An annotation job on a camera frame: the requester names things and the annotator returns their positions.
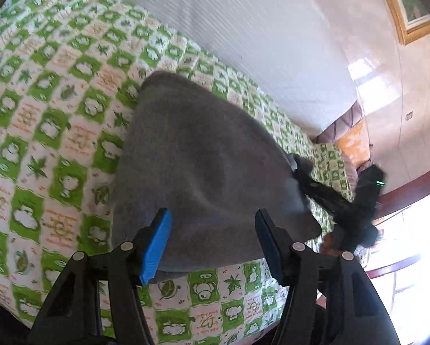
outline orange pillow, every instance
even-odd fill
[[[370,139],[363,118],[335,143],[346,154],[355,168],[359,168],[370,159]]]

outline white mattress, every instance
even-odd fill
[[[131,0],[269,93],[311,137],[356,100],[347,61],[313,0]]]

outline blue gripper pad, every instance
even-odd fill
[[[170,236],[170,230],[172,229],[172,213],[165,210],[161,216],[161,220],[158,222],[156,231],[154,232],[148,248],[143,254],[140,274],[140,280],[143,285],[147,284],[148,281],[156,275],[157,267],[164,253],[168,237]]]

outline painting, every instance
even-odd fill
[[[420,0],[386,1],[402,45],[408,45],[430,33],[430,14]]]

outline checkered pattern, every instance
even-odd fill
[[[176,72],[246,110],[314,178],[351,197],[340,151],[314,146],[243,74],[120,0],[7,0],[0,10],[0,304],[31,326],[71,255],[110,250],[108,201],[140,86]],[[329,216],[311,209],[327,232]],[[317,249],[319,240],[309,245]],[[114,335],[101,285],[105,333]],[[264,260],[139,290],[157,343],[235,344],[281,315]]]

